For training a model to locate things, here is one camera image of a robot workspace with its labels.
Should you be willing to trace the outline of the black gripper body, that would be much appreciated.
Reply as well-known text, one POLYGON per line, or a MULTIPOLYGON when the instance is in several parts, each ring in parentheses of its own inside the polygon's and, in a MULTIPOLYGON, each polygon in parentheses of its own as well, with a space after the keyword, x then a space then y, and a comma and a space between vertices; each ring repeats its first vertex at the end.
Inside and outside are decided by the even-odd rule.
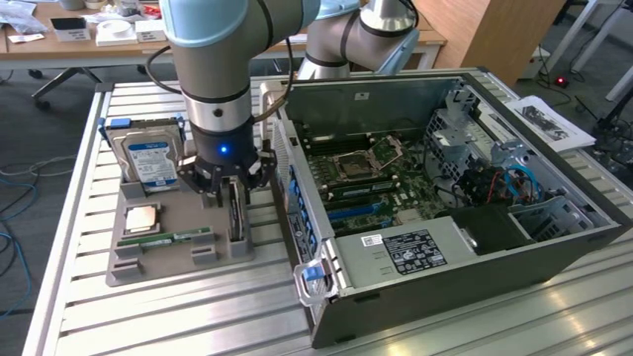
POLYGON ((255 147, 253 121, 231 131, 216 132, 191 126, 197 149, 197 166, 220 177, 247 176, 259 159, 255 147))

